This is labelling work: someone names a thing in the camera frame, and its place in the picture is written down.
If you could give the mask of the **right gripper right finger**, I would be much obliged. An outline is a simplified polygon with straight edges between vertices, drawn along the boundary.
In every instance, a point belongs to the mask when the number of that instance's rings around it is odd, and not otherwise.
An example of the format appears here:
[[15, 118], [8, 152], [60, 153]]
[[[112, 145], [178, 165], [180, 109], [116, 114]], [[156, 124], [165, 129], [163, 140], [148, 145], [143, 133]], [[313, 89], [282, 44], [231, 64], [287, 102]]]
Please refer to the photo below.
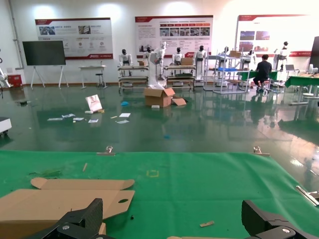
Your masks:
[[241, 207], [242, 225], [251, 239], [312, 239], [279, 214], [263, 211], [252, 201], [244, 200]]

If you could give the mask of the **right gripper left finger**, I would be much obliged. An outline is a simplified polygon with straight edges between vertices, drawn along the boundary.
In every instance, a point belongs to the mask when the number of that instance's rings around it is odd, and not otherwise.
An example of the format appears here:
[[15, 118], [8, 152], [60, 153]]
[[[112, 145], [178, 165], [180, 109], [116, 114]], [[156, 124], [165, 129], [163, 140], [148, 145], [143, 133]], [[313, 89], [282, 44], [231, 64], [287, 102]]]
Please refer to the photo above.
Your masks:
[[29, 239], [106, 239], [99, 233], [103, 221], [103, 200], [94, 199], [88, 207], [66, 213], [56, 224]]

